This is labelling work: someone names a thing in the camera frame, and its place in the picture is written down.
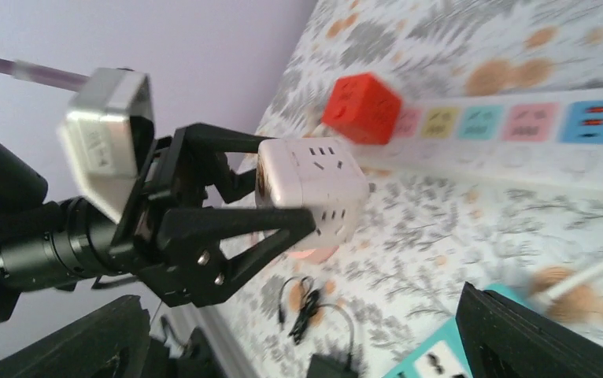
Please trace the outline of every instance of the charger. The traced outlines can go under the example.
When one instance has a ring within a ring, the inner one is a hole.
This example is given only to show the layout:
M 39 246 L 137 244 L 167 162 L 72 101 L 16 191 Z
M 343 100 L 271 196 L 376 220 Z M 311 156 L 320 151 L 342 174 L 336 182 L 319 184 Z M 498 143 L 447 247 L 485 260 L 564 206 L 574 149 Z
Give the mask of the charger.
M 357 372 L 348 369 L 341 362 L 333 358 L 314 354 L 311 356 L 309 370 L 306 378 L 357 378 Z
M 258 150 L 257 207 L 305 207 L 316 230 L 290 251 L 349 242 L 369 196 L 369 184 L 336 138 L 270 139 Z

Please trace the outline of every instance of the table surface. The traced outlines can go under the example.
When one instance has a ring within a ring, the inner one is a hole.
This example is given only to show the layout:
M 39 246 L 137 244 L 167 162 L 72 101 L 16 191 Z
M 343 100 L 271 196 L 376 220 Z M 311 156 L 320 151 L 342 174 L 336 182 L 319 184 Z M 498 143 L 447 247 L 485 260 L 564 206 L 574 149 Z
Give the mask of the table surface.
M 258 133 L 300 137 L 340 76 L 371 71 L 407 101 L 603 87 L 603 0 L 319 0 Z M 246 157 L 241 170 L 255 166 Z M 603 258 L 603 202 L 411 172 L 367 171 L 376 191 L 353 240 L 322 265 L 282 256 L 224 305 L 263 377 L 303 377 L 312 353 L 344 358 L 347 326 L 328 310 L 287 337 L 310 275 L 357 319 L 361 377 L 381 377 L 451 318 L 464 281 L 524 295 Z M 235 206 L 254 206 L 252 196 Z M 237 254 L 252 238 L 230 240 Z M 551 317 L 603 346 L 603 278 Z

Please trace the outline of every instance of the white cable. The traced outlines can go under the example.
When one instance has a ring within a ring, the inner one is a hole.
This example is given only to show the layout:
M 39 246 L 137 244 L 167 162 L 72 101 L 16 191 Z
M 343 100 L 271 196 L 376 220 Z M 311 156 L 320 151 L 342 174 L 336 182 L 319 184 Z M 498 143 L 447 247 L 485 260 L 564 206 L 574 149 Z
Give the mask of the white cable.
M 562 280 L 546 291 L 534 295 L 530 298 L 530 304 L 541 313 L 545 312 L 566 293 L 599 276 L 603 276 L 603 261 Z

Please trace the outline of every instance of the red cube socket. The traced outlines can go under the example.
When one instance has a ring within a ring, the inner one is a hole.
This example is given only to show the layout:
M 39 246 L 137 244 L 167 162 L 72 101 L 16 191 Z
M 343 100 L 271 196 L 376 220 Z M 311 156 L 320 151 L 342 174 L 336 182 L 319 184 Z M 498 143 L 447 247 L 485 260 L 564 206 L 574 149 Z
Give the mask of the red cube socket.
M 367 72 L 336 80 L 322 122 L 357 144 L 387 144 L 401 98 Z

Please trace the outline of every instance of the teal power strip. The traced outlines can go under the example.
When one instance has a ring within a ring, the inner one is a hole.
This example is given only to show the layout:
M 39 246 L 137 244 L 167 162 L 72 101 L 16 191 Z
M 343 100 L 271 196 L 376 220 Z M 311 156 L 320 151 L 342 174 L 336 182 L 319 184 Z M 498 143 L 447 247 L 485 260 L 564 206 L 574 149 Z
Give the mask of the teal power strip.
M 510 288 L 495 283 L 487 290 L 496 291 L 526 306 Z M 431 337 L 415 349 L 383 378 L 472 378 L 468 360 L 454 318 L 447 321 Z

